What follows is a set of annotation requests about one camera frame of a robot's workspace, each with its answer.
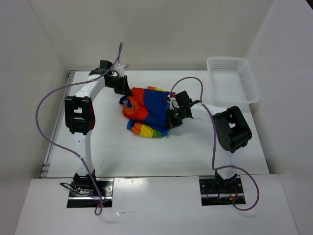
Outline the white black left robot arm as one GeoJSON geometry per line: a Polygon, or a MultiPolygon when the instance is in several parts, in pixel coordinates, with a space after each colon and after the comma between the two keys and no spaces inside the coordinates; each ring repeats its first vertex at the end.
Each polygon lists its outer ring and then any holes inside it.
{"type": "Polygon", "coordinates": [[[91,159],[91,133],[95,127],[93,101],[100,91],[112,88],[121,95],[131,95],[125,71],[128,65],[100,61],[98,68],[89,73],[87,82],[74,95],[65,97],[65,123],[71,133],[78,154],[78,166],[70,190],[80,195],[96,195],[98,184],[91,159]]]}

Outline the rainbow striped shorts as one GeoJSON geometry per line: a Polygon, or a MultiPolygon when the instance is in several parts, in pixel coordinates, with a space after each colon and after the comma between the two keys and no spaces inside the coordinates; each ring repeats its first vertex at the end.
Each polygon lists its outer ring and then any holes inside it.
{"type": "Polygon", "coordinates": [[[156,87],[132,88],[132,96],[123,96],[119,100],[122,115],[129,121],[127,129],[133,134],[145,138],[162,138],[168,135],[166,127],[168,98],[175,96],[156,87]]]}

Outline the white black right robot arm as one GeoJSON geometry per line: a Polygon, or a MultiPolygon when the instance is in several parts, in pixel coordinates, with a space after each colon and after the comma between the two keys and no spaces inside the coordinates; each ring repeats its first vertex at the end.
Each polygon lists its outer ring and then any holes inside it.
{"type": "Polygon", "coordinates": [[[226,192],[232,188],[237,177],[239,150],[247,146],[252,132],[241,110],[237,106],[221,108],[206,105],[200,100],[193,101],[186,91],[167,97],[167,124],[170,129],[183,124],[185,118],[195,118],[210,122],[215,140],[214,152],[219,150],[222,156],[214,157],[212,165],[215,171],[215,189],[226,192]]]}

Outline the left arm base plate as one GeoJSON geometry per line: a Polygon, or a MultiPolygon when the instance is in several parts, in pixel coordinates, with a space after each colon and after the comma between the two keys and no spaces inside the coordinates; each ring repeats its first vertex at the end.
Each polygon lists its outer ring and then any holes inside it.
{"type": "MultiPolygon", "coordinates": [[[[97,178],[96,183],[103,201],[102,208],[111,208],[114,179],[97,178]]],[[[67,208],[95,208],[100,204],[100,197],[94,188],[77,187],[74,183],[60,183],[60,185],[69,189],[67,208]]]]}

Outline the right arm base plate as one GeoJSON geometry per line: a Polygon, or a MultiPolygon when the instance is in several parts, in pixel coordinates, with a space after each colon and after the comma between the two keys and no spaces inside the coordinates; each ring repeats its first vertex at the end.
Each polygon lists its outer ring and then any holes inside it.
{"type": "Polygon", "coordinates": [[[235,205],[246,204],[242,181],[239,176],[235,178],[234,183],[226,188],[219,187],[214,176],[200,177],[199,185],[202,206],[232,205],[233,200],[235,200],[235,205]]]}

